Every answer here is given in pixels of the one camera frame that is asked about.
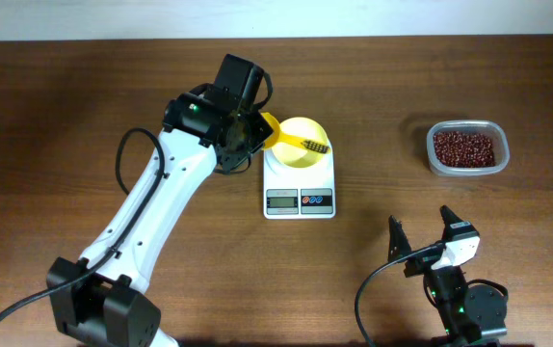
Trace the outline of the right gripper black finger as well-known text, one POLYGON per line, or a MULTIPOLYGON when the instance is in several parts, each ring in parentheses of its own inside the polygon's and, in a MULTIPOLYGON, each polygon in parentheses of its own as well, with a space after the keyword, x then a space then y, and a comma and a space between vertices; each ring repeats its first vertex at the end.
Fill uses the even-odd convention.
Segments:
POLYGON ((442 205, 439 211, 444 223, 441 236, 443 242, 459 241, 474 236, 474 226, 457 216, 447 205, 442 205))
POLYGON ((388 257, 389 262, 399 260, 404 261, 404 258, 412 253, 408 238, 403 230, 402 223, 391 215, 388 218, 389 226, 389 247, 388 257))

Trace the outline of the yellow plastic measuring scoop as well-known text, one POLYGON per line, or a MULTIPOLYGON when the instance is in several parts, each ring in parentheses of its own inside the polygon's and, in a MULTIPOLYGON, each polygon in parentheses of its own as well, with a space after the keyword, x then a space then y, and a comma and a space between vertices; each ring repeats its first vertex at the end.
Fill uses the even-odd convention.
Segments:
POLYGON ((263 150, 270 149, 278 143, 284 143, 291 147, 320 154, 328 154, 331 152, 330 146, 326 144, 286 133, 281 129, 279 121, 270 113, 261 113, 261 116, 273 130, 272 134, 264 142, 263 150))

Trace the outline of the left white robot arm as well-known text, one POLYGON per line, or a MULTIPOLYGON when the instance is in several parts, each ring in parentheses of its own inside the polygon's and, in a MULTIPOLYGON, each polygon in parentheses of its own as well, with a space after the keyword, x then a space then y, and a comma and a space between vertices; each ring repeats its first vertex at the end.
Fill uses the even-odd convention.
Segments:
POLYGON ((160 252, 211 174, 238 174, 272 129, 256 101, 264 69, 227 54, 212 83, 171 100, 153 156, 120 210, 78 260, 57 258, 46 284, 57 330, 89 346, 174 346, 146 296, 160 252))

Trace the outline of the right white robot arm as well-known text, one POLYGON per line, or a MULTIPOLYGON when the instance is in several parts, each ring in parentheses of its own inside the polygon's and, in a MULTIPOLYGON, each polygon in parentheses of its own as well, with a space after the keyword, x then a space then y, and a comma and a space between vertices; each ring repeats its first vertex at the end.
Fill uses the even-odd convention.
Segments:
POLYGON ((473 259, 480 233, 448 206, 440 207, 444 223, 441 238, 415 251, 395 217, 388 219, 388 259, 405 265, 407 278, 421 276, 423 289, 437 310, 445 336, 433 346, 497 346, 507 333, 505 317, 509 292, 491 280, 467 280, 461 266, 473 259))

